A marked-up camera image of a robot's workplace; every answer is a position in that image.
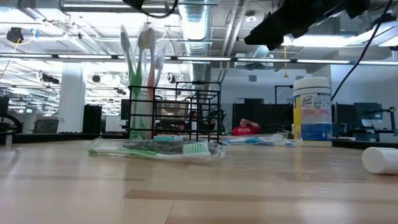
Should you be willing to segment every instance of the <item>label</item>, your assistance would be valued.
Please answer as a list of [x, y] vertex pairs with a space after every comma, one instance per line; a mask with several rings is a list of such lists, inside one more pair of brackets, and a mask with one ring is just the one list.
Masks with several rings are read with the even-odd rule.
[[295, 138], [304, 141], [331, 141], [331, 101], [329, 93], [308, 93], [295, 96]]

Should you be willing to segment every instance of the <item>red shirt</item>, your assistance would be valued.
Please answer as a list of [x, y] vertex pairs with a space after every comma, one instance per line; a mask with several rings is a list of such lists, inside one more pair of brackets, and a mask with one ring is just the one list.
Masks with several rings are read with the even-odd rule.
[[237, 127], [232, 130], [232, 134], [235, 136], [242, 135], [250, 135], [250, 134], [259, 134], [260, 127], [246, 126], [246, 127]]

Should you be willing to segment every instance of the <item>disinfecting wipes container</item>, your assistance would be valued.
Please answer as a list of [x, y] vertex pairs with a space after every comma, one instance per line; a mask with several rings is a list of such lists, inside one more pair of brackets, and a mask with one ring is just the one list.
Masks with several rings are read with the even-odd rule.
[[294, 82], [294, 139], [303, 146], [331, 147], [330, 82], [323, 77]]

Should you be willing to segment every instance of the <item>man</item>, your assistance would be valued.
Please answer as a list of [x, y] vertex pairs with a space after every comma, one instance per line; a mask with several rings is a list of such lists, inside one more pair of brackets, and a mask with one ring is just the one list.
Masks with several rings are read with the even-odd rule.
[[244, 136], [244, 135], [251, 135], [251, 134], [259, 134], [260, 133], [260, 126], [257, 123], [252, 121], [242, 119], [239, 127], [236, 127], [232, 130], [232, 134], [234, 136]]

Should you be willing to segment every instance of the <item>table surface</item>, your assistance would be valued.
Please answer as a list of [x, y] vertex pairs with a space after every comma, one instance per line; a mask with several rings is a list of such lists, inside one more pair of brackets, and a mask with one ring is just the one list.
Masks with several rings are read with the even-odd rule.
[[398, 223], [398, 177], [368, 173], [357, 149], [230, 146], [205, 166], [89, 146], [0, 148], [1, 223]]

